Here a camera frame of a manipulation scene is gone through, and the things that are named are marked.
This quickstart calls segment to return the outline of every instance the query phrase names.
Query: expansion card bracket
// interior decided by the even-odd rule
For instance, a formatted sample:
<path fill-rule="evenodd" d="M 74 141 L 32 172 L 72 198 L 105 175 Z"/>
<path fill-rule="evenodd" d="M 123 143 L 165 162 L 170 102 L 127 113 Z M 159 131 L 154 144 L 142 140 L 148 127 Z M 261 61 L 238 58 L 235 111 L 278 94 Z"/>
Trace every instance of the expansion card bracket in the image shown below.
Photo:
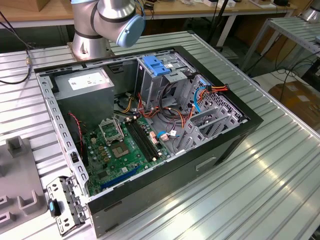
<path fill-rule="evenodd" d="M 87 206 L 80 201 L 79 186 L 74 176 L 60 176 L 46 187 L 51 216 L 55 218 L 61 236 L 85 223 Z"/>

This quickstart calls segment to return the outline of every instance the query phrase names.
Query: motherboard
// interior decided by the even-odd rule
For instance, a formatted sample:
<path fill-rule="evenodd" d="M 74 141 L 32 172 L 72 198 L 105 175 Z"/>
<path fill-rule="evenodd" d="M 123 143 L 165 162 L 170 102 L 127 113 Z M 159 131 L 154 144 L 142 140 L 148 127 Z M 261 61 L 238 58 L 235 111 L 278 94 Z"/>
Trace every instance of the motherboard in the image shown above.
<path fill-rule="evenodd" d="M 139 135 L 132 130 L 133 125 Z M 83 139 L 88 152 L 86 170 L 89 175 L 87 187 L 90 196 L 171 157 L 165 145 L 156 140 L 144 117 L 132 122 L 108 119 L 99 128 L 84 134 Z M 154 148 L 154 155 L 152 151 L 149 153 L 145 149 L 147 145 Z"/>

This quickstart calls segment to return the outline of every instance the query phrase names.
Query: green motherboard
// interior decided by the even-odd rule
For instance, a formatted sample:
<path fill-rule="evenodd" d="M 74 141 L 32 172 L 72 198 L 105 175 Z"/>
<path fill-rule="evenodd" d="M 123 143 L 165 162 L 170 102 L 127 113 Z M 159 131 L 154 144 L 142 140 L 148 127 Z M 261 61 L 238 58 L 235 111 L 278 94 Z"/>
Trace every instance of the green motherboard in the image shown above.
<path fill-rule="evenodd" d="M 136 122 L 145 132 L 148 140 L 152 142 L 149 136 L 152 130 L 147 121 L 140 117 Z M 104 136 L 100 128 L 83 135 L 88 155 L 88 166 L 85 168 L 89 175 L 87 187 L 90 196 L 102 192 L 106 186 L 110 187 L 120 180 L 123 181 L 170 158 L 164 144 L 159 142 L 154 145 L 156 151 L 160 153 L 158 159 L 148 161 L 133 136 L 131 136 L 126 124 L 122 122 L 119 126 L 124 138 L 121 141 L 115 140 L 110 144 L 107 144 L 105 136 L 112 137 L 118 133 L 113 124 L 102 127 Z"/>

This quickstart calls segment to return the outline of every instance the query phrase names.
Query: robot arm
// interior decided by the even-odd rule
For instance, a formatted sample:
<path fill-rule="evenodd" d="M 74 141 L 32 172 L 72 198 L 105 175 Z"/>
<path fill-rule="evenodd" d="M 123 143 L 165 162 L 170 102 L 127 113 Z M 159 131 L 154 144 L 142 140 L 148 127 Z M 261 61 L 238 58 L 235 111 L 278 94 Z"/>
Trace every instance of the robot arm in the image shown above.
<path fill-rule="evenodd" d="M 320 22 L 320 0 L 314 0 L 310 7 L 304 11 L 301 18 L 311 24 Z"/>
<path fill-rule="evenodd" d="M 141 36 L 145 20 L 134 0 L 71 0 L 75 35 L 73 53 L 82 60 L 109 55 L 109 41 L 129 48 Z"/>

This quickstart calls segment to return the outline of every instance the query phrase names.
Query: workbench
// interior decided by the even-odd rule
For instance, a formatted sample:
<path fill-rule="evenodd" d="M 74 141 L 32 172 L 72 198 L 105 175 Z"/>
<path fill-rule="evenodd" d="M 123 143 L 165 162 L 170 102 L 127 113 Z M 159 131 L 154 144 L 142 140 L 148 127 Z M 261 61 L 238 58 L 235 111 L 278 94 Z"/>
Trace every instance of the workbench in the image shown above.
<path fill-rule="evenodd" d="M 320 36 L 320 23 L 309 23 L 300 17 L 287 17 L 287 18 L 270 18 L 267 19 L 260 32 L 254 39 L 248 52 L 246 53 L 241 70 L 244 70 L 248 65 L 253 53 L 258 47 L 258 44 L 269 29 L 274 29 L 275 33 L 267 43 L 265 50 L 261 53 L 264 54 L 274 43 L 276 38 L 281 34 L 288 39 L 294 41 L 299 49 L 293 57 L 293 62 L 288 67 L 293 67 L 299 60 L 300 55 L 304 50 L 310 51 L 312 54 L 320 55 L 320 43 L 316 42 L 316 37 Z"/>
<path fill-rule="evenodd" d="M 320 135 L 195 34 L 149 35 L 129 49 L 111 47 L 119 55 L 175 45 L 229 84 L 263 123 L 226 161 L 101 239 L 308 239 L 320 225 Z M 30 54 L 35 68 L 75 61 L 67 46 Z M 24 51 L 0 54 L 0 79 L 20 80 L 27 72 L 25 59 Z M 27 82 L 0 85 L 0 123 L 0 144 L 13 136 L 30 140 L 44 190 L 56 177 L 70 176 L 34 73 Z M 66 237 L 94 238 L 89 220 Z M 47 211 L 0 239 L 60 235 Z"/>
<path fill-rule="evenodd" d="M 221 37 L 217 43 L 218 47 L 223 46 L 235 19 L 239 15 L 260 15 L 260 14 L 283 14 L 290 17 L 293 11 L 297 9 L 291 4 L 290 7 L 277 6 L 276 8 L 260 8 L 249 0 L 242 0 L 236 3 L 235 7 L 227 7 L 223 12 L 223 16 L 228 16 L 228 20 L 221 33 Z M 50 2 L 40 11 L 27 11 L 18 8 L 0 6 L 0 10 L 4 16 L 12 23 L 14 28 L 26 27 L 42 27 L 42 26 L 61 26 L 73 25 L 74 16 L 70 0 L 50 0 Z M 146 19 L 176 19 L 176 18 L 200 18 L 212 17 L 215 7 L 209 7 L 203 3 L 196 3 L 188 6 L 180 0 L 173 2 L 158 1 L 154 4 L 154 16 L 150 10 L 145 10 Z"/>

